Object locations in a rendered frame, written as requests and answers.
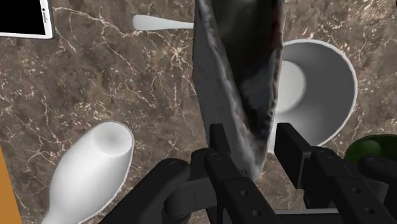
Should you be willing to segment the green round fruit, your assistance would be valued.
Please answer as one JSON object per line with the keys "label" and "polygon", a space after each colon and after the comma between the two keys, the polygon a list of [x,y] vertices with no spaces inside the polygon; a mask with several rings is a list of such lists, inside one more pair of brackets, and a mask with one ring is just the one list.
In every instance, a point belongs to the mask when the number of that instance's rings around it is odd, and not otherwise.
{"label": "green round fruit", "polygon": [[365,155],[376,155],[397,161],[397,135],[377,134],[362,137],[348,147],[344,159],[357,164]]}

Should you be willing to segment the white spoon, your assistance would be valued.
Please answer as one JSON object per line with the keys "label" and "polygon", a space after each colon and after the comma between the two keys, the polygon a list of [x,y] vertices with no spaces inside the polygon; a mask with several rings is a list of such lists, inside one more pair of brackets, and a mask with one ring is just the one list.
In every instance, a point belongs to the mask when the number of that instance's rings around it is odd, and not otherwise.
{"label": "white spoon", "polygon": [[139,31],[156,31],[166,29],[192,29],[194,23],[169,20],[148,15],[135,15],[132,18],[134,29]]}

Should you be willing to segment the dark grey tall vase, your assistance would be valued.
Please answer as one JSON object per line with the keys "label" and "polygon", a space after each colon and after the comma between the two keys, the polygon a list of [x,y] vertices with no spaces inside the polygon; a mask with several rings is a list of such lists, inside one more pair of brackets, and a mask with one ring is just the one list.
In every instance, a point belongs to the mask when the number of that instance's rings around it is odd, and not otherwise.
{"label": "dark grey tall vase", "polygon": [[286,0],[195,0],[193,82],[205,131],[222,124],[240,172],[258,179],[281,72]]}

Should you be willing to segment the white tablet with black screen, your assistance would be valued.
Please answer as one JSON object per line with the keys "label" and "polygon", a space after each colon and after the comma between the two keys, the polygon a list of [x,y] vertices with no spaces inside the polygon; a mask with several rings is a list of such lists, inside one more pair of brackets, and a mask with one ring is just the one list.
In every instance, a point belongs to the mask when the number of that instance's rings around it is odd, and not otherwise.
{"label": "white tablet with black screen", "polygon": [[52,0],[0,0],[0,37],[53,39]]}

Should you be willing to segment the white bowl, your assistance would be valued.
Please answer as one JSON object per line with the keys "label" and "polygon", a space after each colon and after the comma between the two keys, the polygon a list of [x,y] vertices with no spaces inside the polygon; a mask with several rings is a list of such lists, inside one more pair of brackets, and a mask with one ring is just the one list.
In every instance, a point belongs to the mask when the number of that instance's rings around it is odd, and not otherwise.
{"label": "white bowl", "polygon": [[324,41],[284,43],[275,123],[290,123],[311,145],[335,137],[351,116],[358,95],[347,56]]}

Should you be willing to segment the orange cabinet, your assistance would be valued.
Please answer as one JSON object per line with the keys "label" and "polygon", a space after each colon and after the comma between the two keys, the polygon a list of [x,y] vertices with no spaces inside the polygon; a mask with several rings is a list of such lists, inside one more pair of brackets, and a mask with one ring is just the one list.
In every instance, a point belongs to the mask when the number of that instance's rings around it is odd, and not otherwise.
{"label": "orange cabinet", "polygon": [[22,224],[7,166],[0,147],[0,224]]}

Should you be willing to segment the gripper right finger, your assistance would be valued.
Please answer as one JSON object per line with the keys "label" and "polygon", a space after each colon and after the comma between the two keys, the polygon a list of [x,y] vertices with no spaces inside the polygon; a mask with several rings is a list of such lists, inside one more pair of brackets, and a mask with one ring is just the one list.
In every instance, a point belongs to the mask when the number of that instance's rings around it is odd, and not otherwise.
{"label": "gripper right finger", "polygon": [[397,224],[397,162],[365,156],[354,175],[333,150],[311,146],[289,123],[278,123],[274,152],[307,209],[280,213],[284,224]]}

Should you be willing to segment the white bottle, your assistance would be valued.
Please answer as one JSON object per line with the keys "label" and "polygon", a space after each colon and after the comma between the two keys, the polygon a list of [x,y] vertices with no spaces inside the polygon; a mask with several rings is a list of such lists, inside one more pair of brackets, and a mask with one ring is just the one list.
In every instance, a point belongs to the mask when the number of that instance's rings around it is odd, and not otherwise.
{"label": "white bottle", "polygon": [[127,178],[134,143],[120,122],[102,122],[86,132],[57,164],[41,224],[82,224],[101,212]]}

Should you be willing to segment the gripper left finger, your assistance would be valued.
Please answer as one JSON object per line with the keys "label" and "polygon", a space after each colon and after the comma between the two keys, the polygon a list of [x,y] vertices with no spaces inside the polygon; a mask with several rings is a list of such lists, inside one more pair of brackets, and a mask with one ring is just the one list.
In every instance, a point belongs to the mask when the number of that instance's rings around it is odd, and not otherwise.
{"label": "gripper left finger", "polygon": [[[225,224],[227,216],[232,224],[281,224],[253,181],[241,175],[229,151],[222,124],[212,124],[202,163],[216,194],[216,224]],[[164,204],[188,181],[191,171],[184,160],[161,160],[99,224],[185,224],[189,214],[172,220]]]}

